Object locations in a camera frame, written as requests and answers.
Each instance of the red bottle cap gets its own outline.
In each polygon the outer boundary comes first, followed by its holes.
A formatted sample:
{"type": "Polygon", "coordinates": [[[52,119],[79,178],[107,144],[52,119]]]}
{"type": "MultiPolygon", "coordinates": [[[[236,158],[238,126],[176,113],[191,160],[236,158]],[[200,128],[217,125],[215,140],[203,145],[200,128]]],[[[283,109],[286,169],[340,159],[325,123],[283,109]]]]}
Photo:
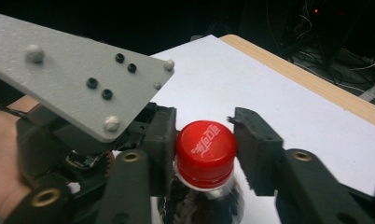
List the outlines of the red bottle cap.
{"type": "Polygon", "coordinates": [[[178,134],[177,172],[196,188],[219,187],[232,174],[236,150],[234,135],[224,125],[208,120],[192,122],[178,134]]]}

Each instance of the silver screw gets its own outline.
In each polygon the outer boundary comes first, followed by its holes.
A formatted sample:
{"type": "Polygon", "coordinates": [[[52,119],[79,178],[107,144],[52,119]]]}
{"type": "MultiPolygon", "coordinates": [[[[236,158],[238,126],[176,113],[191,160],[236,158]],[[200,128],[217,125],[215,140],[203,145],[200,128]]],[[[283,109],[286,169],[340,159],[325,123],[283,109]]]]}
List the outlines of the silver screw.
{"type": "Polygon", "coordinates": [[[156,90],[159,90],[159,89],[161,89],[161,83],[159,83],[159,82],[155,82],[155,83],[153,83],[153,88],[155,88],[156,90]]]}
{"type": "Polygon", "coordinates": [[[109,116],[105,119],[104,128],[108,132],[115,132],[120,126],[120,120],[117,116],[109,116]]]}
{"type": "Polygon", "coordinates": [[[173,70],[174,67],[175,67],[175,62],[173,60],[168,60],[168,61],[164,62],[165,70],[171,71],[171,70],[173,70]]]}
{"type": "Polygon", "coordinates": [[[42,63],[45,58],[45,51],[37,45],[30,45],[25,49],[25,56],[32,63],[42,63]]]}

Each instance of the human hand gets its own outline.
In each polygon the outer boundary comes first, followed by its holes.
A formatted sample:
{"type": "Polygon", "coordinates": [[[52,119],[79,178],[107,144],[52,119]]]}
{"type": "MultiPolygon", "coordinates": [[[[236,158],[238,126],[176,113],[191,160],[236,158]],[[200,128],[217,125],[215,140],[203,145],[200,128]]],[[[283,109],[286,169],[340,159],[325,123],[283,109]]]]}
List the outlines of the human hand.
{"type": "MultiPolygon", "coordinates": [[[[28,112],[37,102],[24,96],[9,106],[28,112]]],[[[19,118],[0,111],[0,216],[7,217],[31,191],[21,182],[16,142],[16,121],[19,118]]]]}

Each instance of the plastic bottle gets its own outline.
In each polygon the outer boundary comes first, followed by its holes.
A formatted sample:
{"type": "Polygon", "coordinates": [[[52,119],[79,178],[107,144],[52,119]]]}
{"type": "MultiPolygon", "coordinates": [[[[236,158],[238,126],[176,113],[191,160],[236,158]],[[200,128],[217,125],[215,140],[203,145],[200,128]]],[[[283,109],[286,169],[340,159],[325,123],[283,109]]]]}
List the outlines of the plastic bottle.
{"type": "Polygon", "coordinates": [[[233,174],[233,133],[220,123],[190,123],[176,142],[175,176],[169,196],[160,198],[163,223],[240,223],[242,191],[233,174]]]}

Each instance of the gray metal plate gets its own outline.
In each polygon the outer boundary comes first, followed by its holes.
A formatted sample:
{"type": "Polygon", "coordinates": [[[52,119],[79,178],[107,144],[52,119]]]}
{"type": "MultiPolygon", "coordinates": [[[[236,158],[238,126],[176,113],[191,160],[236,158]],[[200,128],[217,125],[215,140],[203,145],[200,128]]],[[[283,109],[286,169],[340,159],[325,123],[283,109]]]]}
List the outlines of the gray metal plate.
{"type": "Polygon", "coordinates": [[[0,78],[101,142],[115,140],[157,93],[154,83],[164,85],[171,77],[174,70],[163,65],[162,60],[0,15],[0,78]],[[45,51],[42,63],[27,59],[30,45],[45,51]],[[116,62],[118,53],[124,63],[116,62]],[[135,73],[127,70],[129,63],[136,65],[135,73]],[[87,88],[89,77],[99,81],[97,89],[87,88]],[[114,93],[111,100],[102,98],[104,89],[114,93]],[[104,129],[109,116],[120,119],[115,132],[104,129]]]}

